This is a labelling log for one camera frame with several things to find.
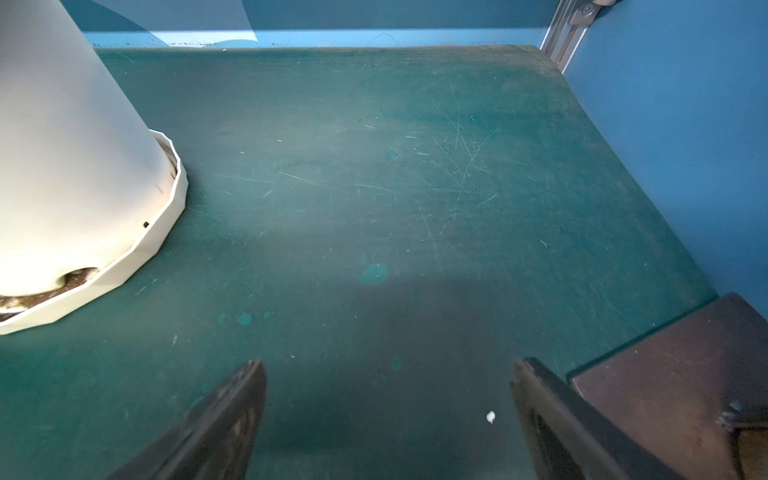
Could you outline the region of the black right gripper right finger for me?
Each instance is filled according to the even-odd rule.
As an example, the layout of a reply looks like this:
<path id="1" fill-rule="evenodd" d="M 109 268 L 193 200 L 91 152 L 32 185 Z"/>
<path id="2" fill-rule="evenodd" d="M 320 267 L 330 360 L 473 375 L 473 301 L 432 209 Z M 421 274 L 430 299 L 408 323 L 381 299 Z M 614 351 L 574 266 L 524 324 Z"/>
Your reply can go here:
<path id="1" fill-rule="evenodd" d="M 679 479 L 535 358 L 511 391 L 539 479 Z"/>

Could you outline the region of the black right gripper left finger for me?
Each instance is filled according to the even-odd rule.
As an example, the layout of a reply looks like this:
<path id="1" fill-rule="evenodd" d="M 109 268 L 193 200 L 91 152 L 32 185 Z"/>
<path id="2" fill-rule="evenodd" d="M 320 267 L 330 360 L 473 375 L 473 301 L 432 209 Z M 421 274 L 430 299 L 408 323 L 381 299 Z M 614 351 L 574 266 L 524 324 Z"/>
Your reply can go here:
<path id="1" fill-rule="evenodd" d="M 265 408 L 267 374 L 249 360 L 111 479 L 243 479 Z"/>

